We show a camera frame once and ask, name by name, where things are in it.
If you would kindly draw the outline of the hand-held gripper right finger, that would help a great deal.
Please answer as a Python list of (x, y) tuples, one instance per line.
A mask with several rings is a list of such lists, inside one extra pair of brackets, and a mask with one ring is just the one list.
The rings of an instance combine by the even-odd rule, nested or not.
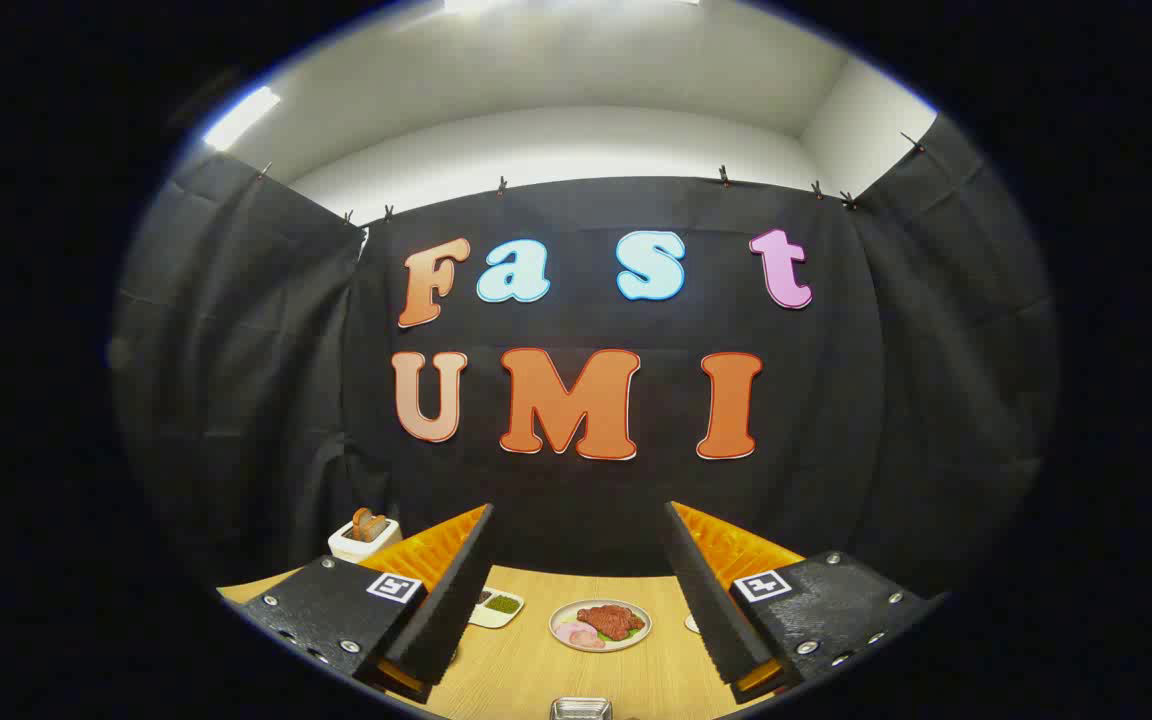
[(831, 679), (937, 607), (844, 551), (801, 556), (676, 501), (664, 515), (666, 558), (736, 702)]

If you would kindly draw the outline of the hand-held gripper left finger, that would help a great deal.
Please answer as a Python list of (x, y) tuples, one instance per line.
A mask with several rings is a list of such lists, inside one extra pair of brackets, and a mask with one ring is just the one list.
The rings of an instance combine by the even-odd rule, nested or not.
[(306, 660), (429, 702), (492, 570), (494, 515), (484, 503), (358, 562), (314, 559), (236, 609)]

